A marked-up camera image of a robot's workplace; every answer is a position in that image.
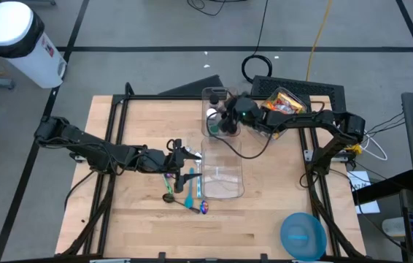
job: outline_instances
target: trash can lid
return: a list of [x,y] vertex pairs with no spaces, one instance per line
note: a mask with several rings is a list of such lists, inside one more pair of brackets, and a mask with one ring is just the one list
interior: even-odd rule
[[24,3],[0,3],[0,46],[13,45],[27,34],[33,22],[33,11]]

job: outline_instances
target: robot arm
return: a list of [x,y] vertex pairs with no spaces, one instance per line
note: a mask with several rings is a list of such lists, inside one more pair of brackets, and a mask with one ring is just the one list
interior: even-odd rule
[[294,128],[323,128],[333,139],[323,148],[314,150],[313,172],[328,174],[331,159],[348,145],[363,140],[366,122],[352,113],[335,113],[322,110],[318,113],[283,114],[268,108],[259,108],[246,94],[232,97],[225,102],[225,109],[218,126],[222,132],[234,133],[237,123],[242,123],[259,132],[273,134]]
[[100,173],[117,173],[123,170],[142,173],[175,174],[174,191],[180,193],[187,180],[200,174],[181,175],[185,159],[200,159],[182,147],[182,140],[169,140],[169,154],[162,150],[149,149],[146,145],[114,145],[79,130],[60,117],[44,117],[34,134],[43,148],[67,148],[87,159],[90,168]]

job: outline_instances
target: blue plastic bowl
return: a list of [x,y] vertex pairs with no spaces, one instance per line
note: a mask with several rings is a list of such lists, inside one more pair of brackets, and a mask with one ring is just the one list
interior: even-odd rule
[[326,249],[326,233],[322,224],[306,213],[294,213],[281,225],[281,244],[297,260],[318,260]]

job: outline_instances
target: wooden tabletop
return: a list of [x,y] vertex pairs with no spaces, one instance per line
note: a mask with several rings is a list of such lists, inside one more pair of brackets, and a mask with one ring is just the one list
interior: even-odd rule
[[[111,96],[93,97],[86,132],[104,138],[111,100]],[[325,107],[331,108],[327,96],[311,96],[311,100],[324,101]],[[312,107],[319,110],[321,104],[314,103]],[[113,142],[119,114],[120,109],[116,114]],[[306,135],[312,148],[308,129]],[[332,138],[323,129],[317,129],[317,136],[320,145]],[[146,144],[167,154],[167,141],[176,138],[182,139],[183,145],[201,150],[204,139],[201,101],[129,102],[124,144]],[[239,138],[245,156],[255,155],[263,147],[246,129]],[[191,167],[196,165],[186,161],[182,172],[187,173]],[[346,173],[343,164],[332,163],[331,168]],[[304,173],[298,130],[286,131],[260,157],[243,159],[242,172],[244,195],[238,199],[208,200],[206,215],[196,215],[181,205],[163,202],[161,196],[166,187],[162,175],[124,172],[116,180],[104,256],[157,258],[159,252],[166,252],[168,258],[257,259],[266,253],[270,259],[292,259],[279,240],[281,224],[292,213],[312,214],[309,193],[298,184]],[[73,184],[87,174],[88,165],[77,164]],[[335,172],[326,178],[336,224],[354,247],[365,254],[348,180]],[[95,184],[96,176],[93,176],[69,198],[56,253],[66,250],[88,222]],[[176,198],[183,202],[186,195],[184,190]],[[195,199],[194,206],[198,207],[199,203],[200,200]],[[92,251],[96,251],[99,231],[98,225]],[[329,238],[327,244],[327,254],[331,255]]]

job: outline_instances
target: white cable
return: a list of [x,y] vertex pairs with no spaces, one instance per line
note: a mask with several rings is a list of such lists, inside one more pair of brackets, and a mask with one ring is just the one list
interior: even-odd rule
[[[375,141],[374,138],[372,138],[370,135],[368,135],[366,130],[364,130],[364,132],[366,133],[366,136],[367,136],[367,144],[366,144],[365,147],[361,146],[362,151],[367,152],[368,154],[372,155],[373,157],[375,157],[375,158],[377,158],[377,159],[379,159],[379,160],[381,160],[381,161],[387,161],[387,160],[388,160],[388,155],[385,153],[385,151],[383,150],[382,146],[380,146],[380,144],[378,144],[378,142]],[[368,143],[369,143],[370,141],[372,141],[372,142],[375,143],[375,146],[383,153],[383,156],[384,156],[384,157],[380,157],[380,156],[376,155],[375,153],[372,153],[371,151],[367,150]]]

